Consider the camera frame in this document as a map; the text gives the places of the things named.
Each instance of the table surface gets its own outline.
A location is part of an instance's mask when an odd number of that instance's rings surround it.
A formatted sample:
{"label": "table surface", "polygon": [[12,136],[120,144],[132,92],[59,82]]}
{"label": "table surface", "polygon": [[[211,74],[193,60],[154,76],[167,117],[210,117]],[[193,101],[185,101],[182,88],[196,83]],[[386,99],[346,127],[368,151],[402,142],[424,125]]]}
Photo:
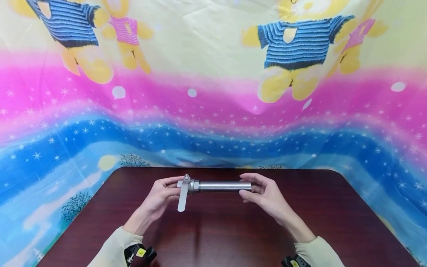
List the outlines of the table surface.
{"label": "table surface", "polygon": [[[354,189],[329,170],[243,170],[124,167],[112,173],[38,266],[86,266],[123,225],[160,178],[189,174],[199,180],[234,180],[256,171],[274,179],[291,207],[335,249],[346,267],[416,267],[417,263]],[[144,236],[157,267],[281,266],[294,255],[292,238],[237,193],[201,193],[177,202]]]}

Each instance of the pink wave stripe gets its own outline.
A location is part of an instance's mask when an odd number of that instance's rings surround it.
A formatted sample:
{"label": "pink wave stripe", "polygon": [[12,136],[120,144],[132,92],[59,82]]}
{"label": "pink wave stripe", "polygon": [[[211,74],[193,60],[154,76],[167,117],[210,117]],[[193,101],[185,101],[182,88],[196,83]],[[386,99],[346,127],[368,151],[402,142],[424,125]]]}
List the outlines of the pink wave stripe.
{"label": "pink wave stripe", "polygon": [[[249,127],[252,133],[261,131],[264,125],[274,131],[302,117],[341,114],[342,120],[361,114],[377,117],[419,139],[426,127],[423,99],[427,93],[422,90],[425,75],[414,70],[382,69],[336,75],[322,82],[306,101],[293,100],[289,88],[273,104],[257,98],[258,82],[249,79],[156,73],[147,76],[140,70],[120,67],[115,73],[110,83],[100,85],[84,74],[75,76],[62,66],[0,69],[2,140],[11,133],[18,135],[31,124],[34,131],[40,131],[44,130],[40,128],[43,122],[94,111],[127,123],[162,120],[159,116],[163,116],[187,127],[194,127],[194,123],[198,123],[198,128]],[[391,90],[393,86],[402,89],[402,85],[403,91]],[[125,89],[124,98],[114,98],[115,86]],[[190,97],[189,89],[194,89],[197,95]]]}

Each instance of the yellow label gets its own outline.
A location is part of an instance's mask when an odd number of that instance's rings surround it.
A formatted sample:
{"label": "yellow label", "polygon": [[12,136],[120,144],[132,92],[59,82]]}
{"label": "yellow label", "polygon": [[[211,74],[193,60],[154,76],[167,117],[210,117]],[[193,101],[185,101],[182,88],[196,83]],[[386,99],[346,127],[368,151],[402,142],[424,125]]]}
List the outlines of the yellow label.
{"label": "yellow label", "polygon": [[136,256],[142,258],[145,255],[145,252],[146,251],[143,250],[143,249],[138,249],[138,252],[136,253]]}
{"label": "yellow label", "polygon": [[291,260],[291,264],[293,267],[299,267],[299,264],[294,260]]}

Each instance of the yellow teddy bear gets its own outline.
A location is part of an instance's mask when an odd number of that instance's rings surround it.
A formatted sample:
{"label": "yellow teddy bear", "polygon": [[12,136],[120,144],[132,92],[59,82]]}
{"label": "yellow teddy bear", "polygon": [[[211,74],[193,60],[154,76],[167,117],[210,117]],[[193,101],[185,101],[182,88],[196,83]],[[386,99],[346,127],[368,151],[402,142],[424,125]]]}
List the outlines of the yellow teddy bear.
{"label": "yellow teddy bear", "polygon": [[85,0],[8,0],[18,15],[40,19],[61,50],[64,66],[73,74],[80,69],[94,82],[104,84],[113,78],[113,69],[102,59],[93,28],[108,22],[100,6]]}
{"label": "yellow teddy bear", "polygon": [[151,72],[151,67],[139,47],[138,37],[150,39],[154,31],[144,23],[129,18],[129,0],[102,0],[102,3],[111,14],[109,24],[103,29],[103,35],[109,39],[116,39],[123,65],[131,70],[139,66],[146,72]]}
{"label": "yellow teddy bear", "polygon": [[329,46],[355,28],[354,16],[338,15],[350,0],[278,0],[281,19],[243,31],[245,46],[268,47],[258,98],[277,102],[288,87],[295,100],[308,98],[319,84]]}
{"label": "yellow teddy bear", "polygon": [[388,26],[382,20],[375,20],[371,16],[384,3],[384,0],[370,0],[363,16],[357,21],[359,26],[350,33],[347,42],[342,42],[334,49],[334,53],[340,53],[328,76],[331,76],[337,69],[342,74],[350,74],[360,68],[360,52],[365,36],[375,38],[383,35]]}

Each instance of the metal cylinder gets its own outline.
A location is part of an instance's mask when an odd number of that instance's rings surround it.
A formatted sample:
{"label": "metal cylinder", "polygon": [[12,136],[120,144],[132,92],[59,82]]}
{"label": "metal cylinder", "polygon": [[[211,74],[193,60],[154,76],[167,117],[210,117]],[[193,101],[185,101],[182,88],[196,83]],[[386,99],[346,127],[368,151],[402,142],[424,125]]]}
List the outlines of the metal cylinder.
{"label": "metal cylinder", "polygon": [[240,190],[251,191],[250,182],[220,182],[199,181],[199,192],[238,192]]}

